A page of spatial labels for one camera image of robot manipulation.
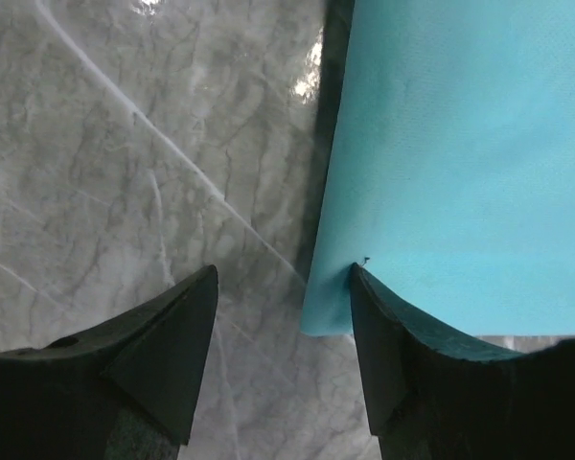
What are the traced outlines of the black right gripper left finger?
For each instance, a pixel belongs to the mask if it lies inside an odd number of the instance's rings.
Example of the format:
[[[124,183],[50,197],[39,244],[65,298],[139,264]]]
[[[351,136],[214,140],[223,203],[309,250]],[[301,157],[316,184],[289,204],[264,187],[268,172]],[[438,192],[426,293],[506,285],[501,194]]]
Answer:
[[[174,459],[191,438],[219,275],[42,349],[0,353],[0,459]]]

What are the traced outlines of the teal t shirt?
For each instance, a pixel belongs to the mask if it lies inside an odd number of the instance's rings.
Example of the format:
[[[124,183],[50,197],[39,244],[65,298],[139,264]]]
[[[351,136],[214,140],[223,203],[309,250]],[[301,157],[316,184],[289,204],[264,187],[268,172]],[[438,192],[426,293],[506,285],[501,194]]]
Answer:
[[[358,1],[303,333],[363,265],[472,335],[575,334],[575,1]]]

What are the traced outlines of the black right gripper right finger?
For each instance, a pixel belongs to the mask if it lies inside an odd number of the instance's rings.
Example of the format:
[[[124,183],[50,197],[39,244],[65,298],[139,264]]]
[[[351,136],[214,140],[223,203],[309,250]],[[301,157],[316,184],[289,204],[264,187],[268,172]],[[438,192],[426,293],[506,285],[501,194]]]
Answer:
[[[385,459],[575,459],[575,338],[533,353],[462,333],[362,266],[351,312]]]

